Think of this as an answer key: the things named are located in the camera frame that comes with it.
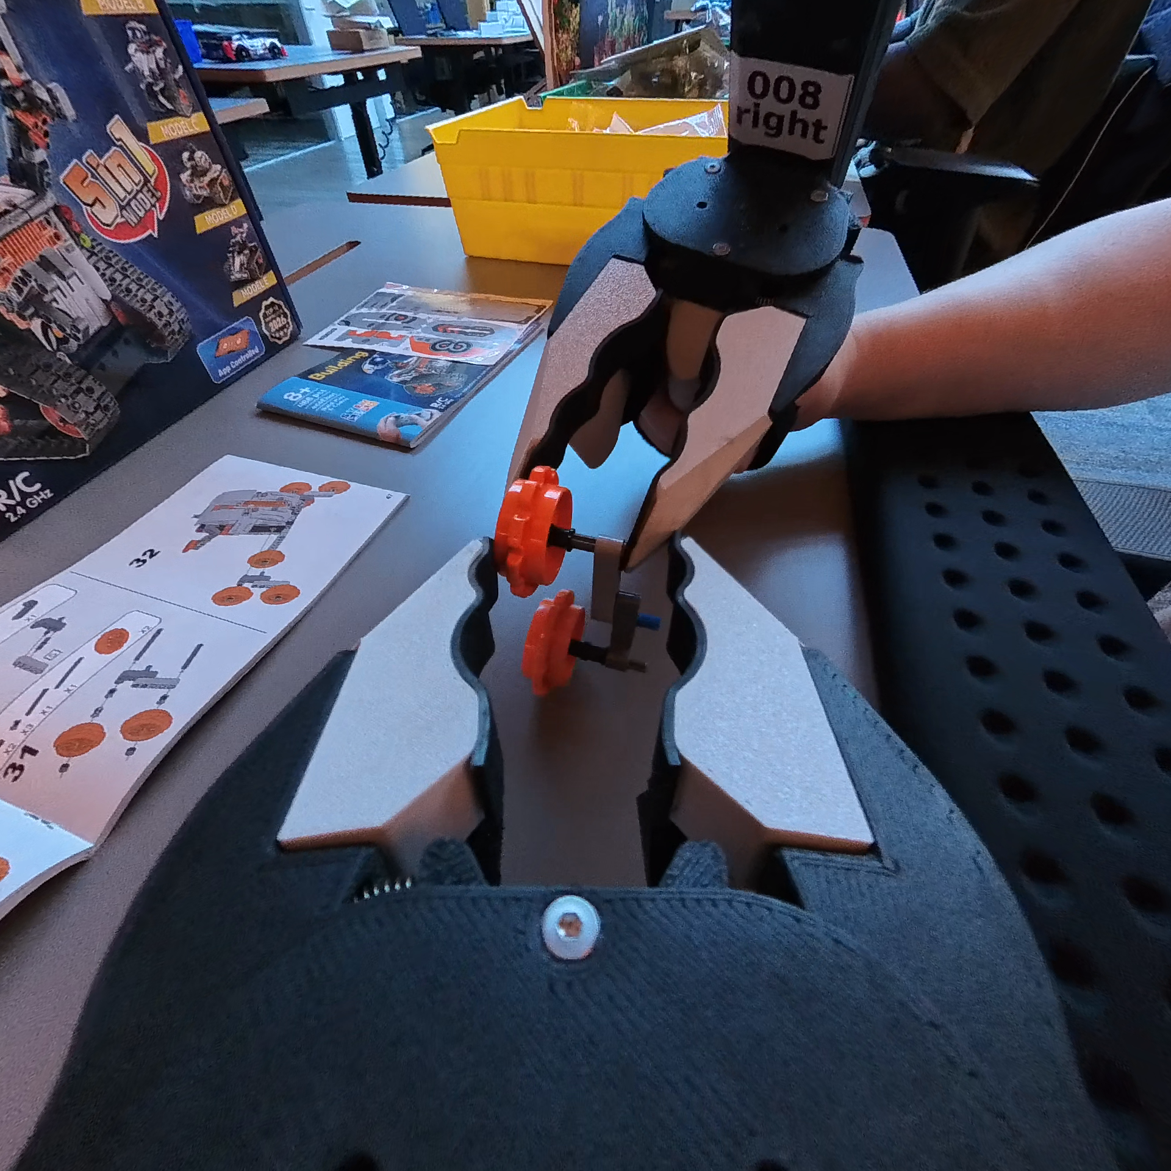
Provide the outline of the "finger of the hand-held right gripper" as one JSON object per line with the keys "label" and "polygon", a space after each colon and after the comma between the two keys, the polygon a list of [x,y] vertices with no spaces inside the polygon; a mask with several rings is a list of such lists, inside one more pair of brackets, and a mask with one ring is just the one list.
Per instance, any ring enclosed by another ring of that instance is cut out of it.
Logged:
{"label": "finger of the hand-held right gripper", "polygon": [[613,258],[550,331],[508,480],[560,467],[567,448],[590,469],[608,460],[635,392],[636,361],[656,347],[660,297],[640,264]]}
{"label": "finger of the hand-held right gripper", "polygon": [[771,305],[724,318],[714,337],[713,388],[688,414],[679,453],[649,491],[628,541],[626,568],[638,568],[682,530],[759,446],[805,326],[805,317]]}

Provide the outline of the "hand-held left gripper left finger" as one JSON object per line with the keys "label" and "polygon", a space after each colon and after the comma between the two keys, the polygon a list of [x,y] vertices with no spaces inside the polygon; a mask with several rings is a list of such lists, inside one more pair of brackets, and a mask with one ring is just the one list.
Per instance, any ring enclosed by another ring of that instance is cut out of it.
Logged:
{"label": "hand-held left gripper left finger", "polygon": [[435,839],[501,881],[504,758],[488,692],[493,542],[476,538],[363,637],[279,830],[288,849],[377,845],[413,874]]}

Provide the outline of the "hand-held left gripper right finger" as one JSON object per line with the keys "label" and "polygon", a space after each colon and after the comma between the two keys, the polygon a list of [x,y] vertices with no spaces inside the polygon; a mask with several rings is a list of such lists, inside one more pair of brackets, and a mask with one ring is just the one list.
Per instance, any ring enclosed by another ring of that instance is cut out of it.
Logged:
{"label": "hand-held left gripper right finger", "polygon": [[689,537],[668,548],[674,604],[653,774],[639,796],[647,881],[685,841],[720,845],[734,885],[774,885],[773,852],[875,844],[802,646]]}

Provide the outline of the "orange wheel grey beam assembly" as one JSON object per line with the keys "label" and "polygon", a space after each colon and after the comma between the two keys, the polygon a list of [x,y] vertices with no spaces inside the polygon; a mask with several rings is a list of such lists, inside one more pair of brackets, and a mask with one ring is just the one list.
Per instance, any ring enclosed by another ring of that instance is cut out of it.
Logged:
{"label": "orange wheel grey beam assembly", "polygon": [[646,672],[632,657],[639,629],[657,630],[661,620],[640,611],[640,595],[621,587],[624,544],[590,537],[572,527],[573,496],[548,466],[508,488],[494,535],[498,573],[519,597],[553,584],[571,551],[594,559],[590,609],[576,604],[575,593],[561,590],[540,602],[522,653],[522,673],[536,696],[568,685],[576,664],[601,664],[621,672]]}

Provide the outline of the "person's right forearm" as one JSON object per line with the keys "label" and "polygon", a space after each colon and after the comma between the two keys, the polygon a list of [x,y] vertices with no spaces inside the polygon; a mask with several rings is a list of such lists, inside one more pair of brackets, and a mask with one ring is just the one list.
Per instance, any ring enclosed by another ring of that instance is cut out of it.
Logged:
{"label": "person's right forearm", "polygon": [[859,314],[799,399],[824,418],[1071,411],[1169,392],[1170,199],[1095,219]]}

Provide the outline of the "grey desk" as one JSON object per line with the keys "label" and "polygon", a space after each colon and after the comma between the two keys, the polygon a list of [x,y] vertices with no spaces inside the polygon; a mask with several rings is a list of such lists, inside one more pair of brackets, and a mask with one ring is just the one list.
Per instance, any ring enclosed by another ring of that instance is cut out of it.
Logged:
{"label": "grey desk", "polygon": [[[331,198],[323,151],[253,174],[265,229],[309,333],[385,282],[555,300],[565,269],[465,255],[454,213]],[[224,455],[335,474],[410,495],[285,639],[171,750],[97,855],[3,920],[3,1168],[52,1096],[95,975],[139,890],[212,784],[330,664],[474,537],[491,535],[541,357],[537,337],[416,450],[256,413],[258,396],[320,356],[297,344],[221,392],[3,542],[3,601],[102,547]],[[869,619],[840,425],[784,441],[734,478],[691,527],[698,542],[877,704]],[[509,885],[643,885],[636,798],[650,777],[677,671],[639,634],[645,675],[583,665],[560,697],[522,679],[539,595],[493,608],[483,679],[505,763],[502,878]]]}

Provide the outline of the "clear plastic bag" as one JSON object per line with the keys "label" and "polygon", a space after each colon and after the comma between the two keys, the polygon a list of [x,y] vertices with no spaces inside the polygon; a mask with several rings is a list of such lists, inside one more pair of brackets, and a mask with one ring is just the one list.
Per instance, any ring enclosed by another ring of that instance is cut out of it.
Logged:
{"label": "clear plastic bag", "polygon": [[590,98],[572,101],[567,128],[576,133],[727,138],[727,101],[689,103],[677,99]]}

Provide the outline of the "yellow plastic bin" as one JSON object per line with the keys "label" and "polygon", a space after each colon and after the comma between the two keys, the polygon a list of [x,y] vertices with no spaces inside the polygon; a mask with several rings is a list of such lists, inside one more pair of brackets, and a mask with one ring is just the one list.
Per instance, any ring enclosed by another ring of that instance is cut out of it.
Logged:
{"label": "yellow plastic bin", "polygon": [[468,255],[567,265],[667,170],[727,152],[728,137],[567,128],[569,103],[583,99],[548,96],[536,109],[512,98],[430,127]]}

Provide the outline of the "printed sticker sheet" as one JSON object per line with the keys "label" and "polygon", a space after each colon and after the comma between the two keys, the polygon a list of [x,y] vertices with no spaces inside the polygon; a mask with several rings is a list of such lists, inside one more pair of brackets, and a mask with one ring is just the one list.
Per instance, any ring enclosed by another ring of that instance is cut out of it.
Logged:
{"label": "printed sticker sheet", "polygon": [[307,343],[491,367],[523,347],[551,307],[544,300],[388,283]]}

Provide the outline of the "blue closed booklet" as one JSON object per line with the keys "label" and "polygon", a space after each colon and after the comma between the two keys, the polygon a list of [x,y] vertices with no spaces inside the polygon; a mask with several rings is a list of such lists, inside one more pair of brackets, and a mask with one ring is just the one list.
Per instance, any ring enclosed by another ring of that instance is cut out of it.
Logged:
{"label": "blue closed booklet", "polygon": [[264,393],[260,411],[417,448],[516,356],[491,364],[349,349]]}

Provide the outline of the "dark printed toy box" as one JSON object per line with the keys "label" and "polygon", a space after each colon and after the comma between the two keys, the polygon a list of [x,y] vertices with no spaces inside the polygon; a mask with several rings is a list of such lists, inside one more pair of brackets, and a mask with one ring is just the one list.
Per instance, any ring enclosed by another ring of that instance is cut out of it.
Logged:
{"label": "dark printed toy box", "polygon": [[578,61],[593,68],[629,49],[640,49],[663,31],[657,2],[580,2]]}

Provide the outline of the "open white instruction booklet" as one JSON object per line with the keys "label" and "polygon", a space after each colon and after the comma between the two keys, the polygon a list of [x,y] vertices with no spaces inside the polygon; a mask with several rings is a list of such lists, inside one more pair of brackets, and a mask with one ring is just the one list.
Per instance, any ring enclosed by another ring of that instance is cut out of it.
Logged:
{"label": "open white instruction booklet", "polygon": [[406,494],[226,456],[2,612],[2,915],[91,857],[171,746]]}

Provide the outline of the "toy car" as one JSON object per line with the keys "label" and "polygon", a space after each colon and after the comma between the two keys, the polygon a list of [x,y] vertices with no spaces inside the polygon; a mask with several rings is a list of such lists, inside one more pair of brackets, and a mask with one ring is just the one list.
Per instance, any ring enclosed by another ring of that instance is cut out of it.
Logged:
{"label": "toy car", "polygon": [[279,34],[268,28],[224,24],[194,24],[201,59],[215,64],[246,64],[282,60],[289,53]]}

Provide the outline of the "blue robot kit box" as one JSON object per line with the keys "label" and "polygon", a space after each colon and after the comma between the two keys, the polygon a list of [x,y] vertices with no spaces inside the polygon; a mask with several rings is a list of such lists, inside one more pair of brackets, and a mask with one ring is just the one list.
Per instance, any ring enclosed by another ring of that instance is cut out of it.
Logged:
{"label": "blue robot kit box", "polygon": [[2,3],[2,538],[297,339],[165,3]]}

